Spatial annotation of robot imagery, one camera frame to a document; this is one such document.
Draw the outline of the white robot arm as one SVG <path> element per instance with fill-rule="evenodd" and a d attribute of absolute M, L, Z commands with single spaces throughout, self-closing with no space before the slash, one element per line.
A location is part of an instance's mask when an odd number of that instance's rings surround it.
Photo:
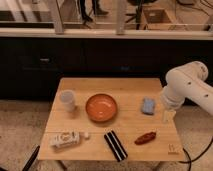
<path fill-rule="evenodd" d="M 165 75 L 166 85 L 160 93 L 164 109 L 176 111 L 185 99 L 189 99 L 213 116 L 213 86 L 205 82 L 208 74 L 207 66 L 200 61 L 170 69 Z"/>

